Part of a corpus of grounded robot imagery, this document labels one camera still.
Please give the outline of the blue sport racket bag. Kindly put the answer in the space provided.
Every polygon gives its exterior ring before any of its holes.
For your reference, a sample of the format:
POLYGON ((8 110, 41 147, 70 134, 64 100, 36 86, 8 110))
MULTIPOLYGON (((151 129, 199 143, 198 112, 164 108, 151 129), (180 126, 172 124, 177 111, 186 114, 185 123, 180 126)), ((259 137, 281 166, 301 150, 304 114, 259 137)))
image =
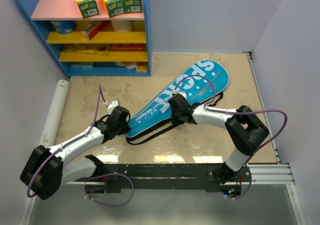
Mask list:
POLYGON ((215 95, 223 97, 228 84, 229 74, 218 62, 204 59, 192 64, 130 119, 126 141, 140 145, 191 122, 192 109, 215 95))

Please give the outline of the white shuttlecock tube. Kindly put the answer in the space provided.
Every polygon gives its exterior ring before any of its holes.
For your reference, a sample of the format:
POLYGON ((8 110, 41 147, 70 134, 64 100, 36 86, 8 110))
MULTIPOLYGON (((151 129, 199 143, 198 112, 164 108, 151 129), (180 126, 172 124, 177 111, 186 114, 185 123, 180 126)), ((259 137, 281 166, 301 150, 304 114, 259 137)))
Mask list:
POLYGON ((70 83, 58 80, 42 129, 39 145, 49 148, 54 145, 61 117, 65 107, 70 83))

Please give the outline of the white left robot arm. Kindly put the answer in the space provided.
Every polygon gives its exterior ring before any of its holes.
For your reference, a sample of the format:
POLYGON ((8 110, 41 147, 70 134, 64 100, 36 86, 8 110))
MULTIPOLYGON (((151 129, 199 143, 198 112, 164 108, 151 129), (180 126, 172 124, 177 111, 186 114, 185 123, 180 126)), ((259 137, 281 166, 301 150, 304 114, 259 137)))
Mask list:
POLYGON ((61 186, 78 179, 99 181, 104 175, 104 164, 99 159, 92 155, 87 155, 80 161, 75 159, 88 150, 129 132, 129 118, 130 112, 118 105, 110 114, 95 121, 77 136, 49 148, 37 146, 20 175, 20 180, 27 186, 27 197, 37 196, 46 200, 61 186))

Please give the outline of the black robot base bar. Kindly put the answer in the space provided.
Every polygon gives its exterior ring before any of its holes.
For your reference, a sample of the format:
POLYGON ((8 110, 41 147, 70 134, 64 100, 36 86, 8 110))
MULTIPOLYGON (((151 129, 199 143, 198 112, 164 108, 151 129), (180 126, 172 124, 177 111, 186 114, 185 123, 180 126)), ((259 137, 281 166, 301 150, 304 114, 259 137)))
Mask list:
POLYGON ((242 185, 252 182, 251 171, 243 166, 238 175, 225 183, 215 175, 222 163, 174 163, 174 164, 103 164, 90 177, 79 182, 106 185, 108 193, 122 189, 136 190, 205 190, 238 196, 242 185))

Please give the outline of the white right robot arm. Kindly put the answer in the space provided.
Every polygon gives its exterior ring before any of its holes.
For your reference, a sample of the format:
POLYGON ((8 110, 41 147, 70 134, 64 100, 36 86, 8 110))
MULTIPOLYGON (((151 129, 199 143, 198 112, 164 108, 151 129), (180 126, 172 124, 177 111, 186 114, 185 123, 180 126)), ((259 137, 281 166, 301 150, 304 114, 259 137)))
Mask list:
POLYGON ((241 175, 241 169, 254 155, 270 132, 263 122, 245 105, 238 109, 213 109, 210 111, 200 103, 189 104, 177 93, 168 103, 171 108, 173 125, 211 125, 228 131, 235 149, 230 157, 214 173, 222 183, 233 182, 241 175))

